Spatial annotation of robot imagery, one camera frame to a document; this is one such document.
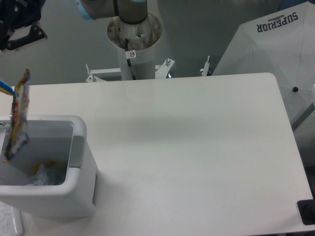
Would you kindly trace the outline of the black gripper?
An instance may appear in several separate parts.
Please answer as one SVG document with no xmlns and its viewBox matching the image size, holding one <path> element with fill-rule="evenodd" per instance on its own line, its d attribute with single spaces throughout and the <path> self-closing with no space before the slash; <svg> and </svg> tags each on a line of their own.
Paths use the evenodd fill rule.
<svg viewBox="0 0 315 236">
<path fill-rule="evenodd" d="M 47 39 L 47 34 L 38 25 L 45 0 L 1 0 L 0 26 L 20 29 L 30 26 L 29 33 L 21 38 L 9 40 L 4 48 L 9 51 L 19 50 L 37 41 Z"/>
</svg>

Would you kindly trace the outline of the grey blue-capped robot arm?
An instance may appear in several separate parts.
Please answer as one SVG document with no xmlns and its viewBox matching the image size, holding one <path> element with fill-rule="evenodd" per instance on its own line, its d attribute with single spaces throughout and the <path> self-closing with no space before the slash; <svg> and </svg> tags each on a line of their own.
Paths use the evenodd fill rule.
<svg viewBox="0 0 315 236">
<path fill-rule="evenodd" d="M 2 0 L 0 2 L 0 50 L 12 51 L 47 37 L 39 25 L 44 0 Z M 131 25 L 147 19 L 146 0 L 77 0 L 85 19 L 118 16 Z"/>
</svg>

